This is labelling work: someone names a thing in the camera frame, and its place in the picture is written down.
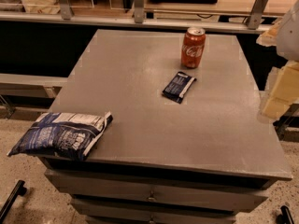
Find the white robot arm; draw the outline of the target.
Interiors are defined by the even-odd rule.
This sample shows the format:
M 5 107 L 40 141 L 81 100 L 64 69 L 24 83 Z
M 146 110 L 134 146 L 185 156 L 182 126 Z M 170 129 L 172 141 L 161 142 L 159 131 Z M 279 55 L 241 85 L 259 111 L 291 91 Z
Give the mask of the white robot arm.
M 282 68 L 271 69 L 260 104 L 263 116 L 278 120 L 299 98 L 299 1 L 256 42 L 275 46 L 277 55 L 287 60 Z

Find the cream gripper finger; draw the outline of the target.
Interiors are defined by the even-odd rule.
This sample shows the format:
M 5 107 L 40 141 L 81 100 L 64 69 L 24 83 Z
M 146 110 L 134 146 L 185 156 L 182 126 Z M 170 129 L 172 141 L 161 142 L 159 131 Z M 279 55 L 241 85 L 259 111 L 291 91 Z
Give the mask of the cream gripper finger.
M 277 35 L 280 22 L 275 23 L 267 31 L 258 36 L 256 43 L 264 47 L 271 47 L 277 44 Z
M 287 61 L 282 68 L 273 67 L 268 75 L 261 113 L 279 119 L 299 99 L 299 62 Z

